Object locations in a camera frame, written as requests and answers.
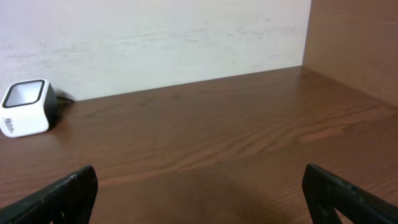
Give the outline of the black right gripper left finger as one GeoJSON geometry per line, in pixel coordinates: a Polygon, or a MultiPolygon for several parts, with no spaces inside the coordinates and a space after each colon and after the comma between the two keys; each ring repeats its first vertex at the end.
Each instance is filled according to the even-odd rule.
{"type": "Polygon", "coordinates": [[[1,209],[1,223],[89,223],[98,192],[93,166],[56,182],[1,209]]]}

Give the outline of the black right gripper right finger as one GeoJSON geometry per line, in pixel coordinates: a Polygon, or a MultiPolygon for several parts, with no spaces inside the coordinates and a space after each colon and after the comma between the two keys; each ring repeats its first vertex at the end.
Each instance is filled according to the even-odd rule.
{"type": "Polygon", "coordinates": [[[397,223],[397,207],[315,164],[307,164],[302,190],[314,223],[397,223]]]}

